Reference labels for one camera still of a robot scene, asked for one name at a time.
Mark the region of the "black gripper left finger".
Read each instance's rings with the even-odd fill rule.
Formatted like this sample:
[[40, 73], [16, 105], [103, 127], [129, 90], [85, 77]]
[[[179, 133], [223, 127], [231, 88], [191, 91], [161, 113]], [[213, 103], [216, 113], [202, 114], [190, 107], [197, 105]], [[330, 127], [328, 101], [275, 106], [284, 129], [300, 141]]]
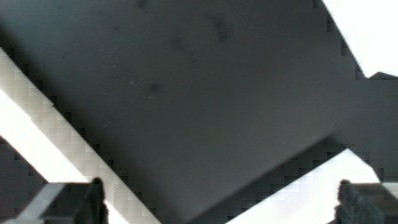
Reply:
[[48, 183], [21, 213], [0, 224], [108, 224], [101, 179]]

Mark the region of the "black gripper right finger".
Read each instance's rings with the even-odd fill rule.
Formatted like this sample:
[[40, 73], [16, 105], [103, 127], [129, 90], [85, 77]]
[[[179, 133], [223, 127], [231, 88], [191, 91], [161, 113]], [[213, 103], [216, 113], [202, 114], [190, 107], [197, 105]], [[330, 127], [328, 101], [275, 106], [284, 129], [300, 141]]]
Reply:
[[335, 224], [398, 224], [398, 182], [341, 181]]

